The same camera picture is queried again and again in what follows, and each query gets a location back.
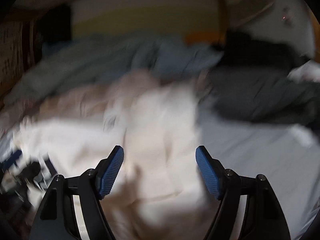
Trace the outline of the black jacket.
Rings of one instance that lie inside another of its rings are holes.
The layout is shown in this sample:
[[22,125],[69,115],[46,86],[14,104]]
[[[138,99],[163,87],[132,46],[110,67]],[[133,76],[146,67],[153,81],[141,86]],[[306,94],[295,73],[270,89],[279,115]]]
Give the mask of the black jacket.
[[228,29],[224,41],[213,42],[210,48],[222,53],[217,69],[275,69],[289,73],[310,61],[288,44],[254,38],[236,29]]

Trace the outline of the beige sweatshirt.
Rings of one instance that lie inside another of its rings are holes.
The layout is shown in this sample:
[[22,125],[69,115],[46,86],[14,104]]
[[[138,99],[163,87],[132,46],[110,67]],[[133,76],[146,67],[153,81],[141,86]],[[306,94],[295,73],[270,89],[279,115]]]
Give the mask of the beige sweatshirt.
[[88,118],[113,109],[117,103],[130,106],[141,94],[158,88],[160,81],[147,70],[134,70],[109,85],[87,85],[48,98],[40,105],[39,119]]

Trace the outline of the light blue duvet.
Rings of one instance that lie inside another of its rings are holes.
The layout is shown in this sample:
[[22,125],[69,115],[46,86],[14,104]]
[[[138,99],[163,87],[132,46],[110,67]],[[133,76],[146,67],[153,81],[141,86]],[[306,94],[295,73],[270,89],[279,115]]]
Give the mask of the light blue duvet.
[[208,44],[188,46],[180,36],[91,35],[42,59],[22,76],[4,103],[38,101],[88,83],[109,84],[140,68],[160,79],[188,77],[213,67],[221,57]]

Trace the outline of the dark grey garment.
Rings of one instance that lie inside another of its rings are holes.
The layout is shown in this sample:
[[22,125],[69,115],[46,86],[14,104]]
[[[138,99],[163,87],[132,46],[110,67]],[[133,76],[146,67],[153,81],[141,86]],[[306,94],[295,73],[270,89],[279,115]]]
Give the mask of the dark grey garment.
[[200,97],[214,97],[212,108],[225,119],[319,129],[317,83],[266,69],[216,69],[202,72],[197,88]]

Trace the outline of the grey printed bed sheet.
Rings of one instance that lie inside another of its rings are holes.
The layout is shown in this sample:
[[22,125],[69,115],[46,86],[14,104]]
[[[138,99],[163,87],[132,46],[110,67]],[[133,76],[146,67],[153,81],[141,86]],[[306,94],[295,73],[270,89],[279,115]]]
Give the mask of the grey printed bed sheet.
[[[319,142],[313,133],[300,125],[227,120],[204,108],[199,124],[206,149],[223,165],[244,176],[267,176],[291,237],[302,237],[319,211]],[[123,144],[123,128],[107,131],[97,120],[53,119],[11,130],[2,139],[1,150],[4,157],[22,151],[13,172],[31,160],[44,163],[49,158],[57,172],[73,176]]]

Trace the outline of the plaid bed curtain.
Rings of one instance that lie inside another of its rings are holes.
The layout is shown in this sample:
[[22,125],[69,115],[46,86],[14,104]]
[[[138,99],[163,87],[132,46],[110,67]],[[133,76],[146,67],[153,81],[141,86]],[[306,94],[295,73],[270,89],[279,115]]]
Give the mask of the plaid bed curtain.
[[20,80],[29,67],[33,24],[29,21],[9,21],[1,24],[1,97]]

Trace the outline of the cream white hoodie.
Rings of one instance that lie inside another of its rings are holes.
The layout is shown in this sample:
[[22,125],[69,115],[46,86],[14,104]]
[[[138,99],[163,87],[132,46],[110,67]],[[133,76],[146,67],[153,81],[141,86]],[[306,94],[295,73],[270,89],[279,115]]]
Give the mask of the cream white hoodie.
[[203,239],[212,203],[197,168],[198,102],[187,83],[148,90],[124,105],[117,98],[104,116],[27,122],[12,145],[22,162],[48,157],[73,177],[95,167],[114,146],[124,162],[102,202],[117,239]]

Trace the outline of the white plastic bag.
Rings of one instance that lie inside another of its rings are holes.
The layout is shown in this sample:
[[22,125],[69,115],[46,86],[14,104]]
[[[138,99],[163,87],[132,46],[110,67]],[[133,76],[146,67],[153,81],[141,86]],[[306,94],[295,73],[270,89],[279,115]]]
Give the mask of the white plastic bag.
[[310,60],[302,66],[293,69],[287,77],[295,82],[320,83],[320,64]]

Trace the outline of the wall power socket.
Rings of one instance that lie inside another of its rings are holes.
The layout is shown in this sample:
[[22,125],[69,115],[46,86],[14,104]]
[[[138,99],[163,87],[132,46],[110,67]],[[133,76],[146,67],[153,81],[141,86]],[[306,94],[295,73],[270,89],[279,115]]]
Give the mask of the wall power socket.
[[287,28],[293,28],[294,27],[294,14],[290,7],[284,7],[283,8],[283,15],[281,17],[281,20],[283,22],[283,25]]

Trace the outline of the wooden bed frame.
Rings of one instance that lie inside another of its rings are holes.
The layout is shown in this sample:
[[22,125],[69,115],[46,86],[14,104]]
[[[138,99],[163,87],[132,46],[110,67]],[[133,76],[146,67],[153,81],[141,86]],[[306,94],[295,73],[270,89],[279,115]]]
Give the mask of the wooden bed frame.
[[73,37],[150,31],[182,35],[194,43],[212,41],[229,27],[225,0],[71,0],[64,3],[71,7]]

